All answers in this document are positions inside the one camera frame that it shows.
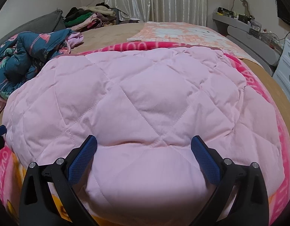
bed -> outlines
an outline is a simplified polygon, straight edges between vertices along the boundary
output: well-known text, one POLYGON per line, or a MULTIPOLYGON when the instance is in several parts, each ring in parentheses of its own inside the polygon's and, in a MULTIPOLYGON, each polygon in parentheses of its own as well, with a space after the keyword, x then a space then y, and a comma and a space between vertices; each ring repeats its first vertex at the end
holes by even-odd
MULTIPOLYGON (((121 44, 127 41, 153 41, 153 40, 163 40, 163 41, 174 41, 178 42, 180 39, 177 36, 166 36, 161 33, 159 37, 156 37, 152 35, 152 24, 150 23, 133 23, 133 24, 122 24, 122 25, 114 25, 114 26, 109 26, 109 27, 104 27, 104 28, 98 28, 90 31, 86 31, 83 33, 84 35, 84 42, 78 46, 75 49, 72 49, 71 53, 72 54, 80 54, 83 52, 87 51, 95 51, 100 48, 108 47, 110 45, 114 44, 121 44)), ((204 31, 196 30, 196 33, 205 33, 204 31)), ((186 43, 190 42, 189 38, 185 38, 186 43)), ((229 42, 228 45, 221 45, 219 43, 215 44, 214 42, 209 42, 209 41, 204 41, 201 44, 205 44, 206 46, 211 46, 211 47, 227 47, 227 48, 232 48, 232 44, 229 42)), ((289 131, 289 136, 290 136, 290 103, 279 87, 279 85, 269 76, 269 74, 257 63, 255 62, 252 58, 250 58, 248 55, 243 54, 242 51, 239 51, 238 47, 233 45, 233 47, 236 49, 233 53, 236 55, 239 54, 238 58, 242 59, 242 61, 250 68, 250 70, 259 78, 259 80, 263 83, 263 85, 267 88, 268 92, 271 94, 275 104, 277 105, 282 118, 285 122, 285 125, 289 131)), ((0 125, 2 123, 2 116, 3 116, 3 111, 0 113, 0 125)), ((17 166, 18 169, 22 170, 22 167, 18 164, 18 161, 14 160, 13 162, 14 166, 17 166)), ((17 177, 20 177, 20 179, 23 179, 24 172, 19 172, 16 175, 17 177)), ((16 207, 16 201, 13 201, 13 203, 8 204, 8 209, 10 212, 17 211, 18 208, 16 207)), ((100 225, 115 225, 100 219, 96 219, 100 225)))

white drawer cabinet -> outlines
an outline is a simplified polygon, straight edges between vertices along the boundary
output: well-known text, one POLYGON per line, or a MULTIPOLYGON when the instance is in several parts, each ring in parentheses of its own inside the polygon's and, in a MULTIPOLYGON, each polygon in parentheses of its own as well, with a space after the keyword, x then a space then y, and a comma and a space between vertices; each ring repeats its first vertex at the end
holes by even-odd
POLYGON ((290 40, 285 40, 283 54, 278 67, 273 75, 274 80, 280 85, 290 101, 290 40))

mattress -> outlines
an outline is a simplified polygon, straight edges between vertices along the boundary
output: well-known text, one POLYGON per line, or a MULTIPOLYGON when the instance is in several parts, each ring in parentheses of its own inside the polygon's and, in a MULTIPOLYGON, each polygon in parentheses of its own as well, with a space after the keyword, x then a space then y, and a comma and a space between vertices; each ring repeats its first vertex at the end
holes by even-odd
MULTIPOLYGON (((133 38, 135 37, 136 34, 141 32, 144 26, 146 26, 146 23, 140 23, 140 24, 134 23, 134 24, 115 25, 115 26, 99 28, 96 30, 86 31, 83 33, 84 43, 81 46, 73 49, 72 53, 92 51, 92 50, 100 49, 100 48, 113 45, 116 43, 126 42, 127 39, 133 38)), ((253 60, 250 60, 250 59, 243 59, 243 62, 246 63, 246 65, 250 68, 250 70, 252 70, 252 72, 259 78, 259 80, 263 83, 263 85, 271 94, 274 102, 276 103, 282 115, 282 118, 286 124, 286 127, 289 130, 289 135, 290 135, 290 103, 287 100, 285 94, 283 93, 279 85, 256 62, 253 62, 253 60)), ((3 114, 0 113, 0 124, 1 124, 2 115, 3 114)), ((16 158, 12 154, 10 154, 10 158, 13 158, 14 160, 13 165, 17 166, 19 170, 19 172, 17 173, 17 176, 23 179, 24 173, 20 171, 21 167, 18 164, 18 161, 16 161, 16 158)), ((57 204, 60 203, 57 198, 54 198, 54 199, 57 204)), ((15 204, 9 205, 9 206, 10 206, 9 210, 18 211, 18 208, 15 204)), ((100 219, 98 220, 98 223, 100 223, 100 225, 110 225, 110 226, 114 225, 109 222, 104 222, 100 219)))

silver satin curtain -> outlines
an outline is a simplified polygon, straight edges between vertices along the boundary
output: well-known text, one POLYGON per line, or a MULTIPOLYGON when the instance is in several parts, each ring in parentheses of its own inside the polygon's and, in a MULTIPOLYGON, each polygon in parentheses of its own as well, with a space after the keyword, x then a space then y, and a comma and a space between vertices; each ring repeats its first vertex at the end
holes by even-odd
POLYGON ((206 25, 207 0, 105 0, 105 3, 121 11, 120 20, 206 25))

green garment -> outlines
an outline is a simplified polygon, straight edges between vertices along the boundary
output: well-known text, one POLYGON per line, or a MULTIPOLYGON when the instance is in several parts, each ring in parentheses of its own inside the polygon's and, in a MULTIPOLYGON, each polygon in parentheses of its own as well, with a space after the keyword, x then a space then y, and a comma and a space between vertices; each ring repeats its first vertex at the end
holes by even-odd
POLYGON ((65 26, 66 27, 72 27, 74 25, 78 25, 78 24, 81 24, 82 22, 84 22, 87 18, 89 18, 90 16, 92 15, 92 13, 87 13, 87 14, 84 14, 84 15, 81 15, 80 17, 74 19, 74 20, 71 20, 69 22, 65 22, 65 26))

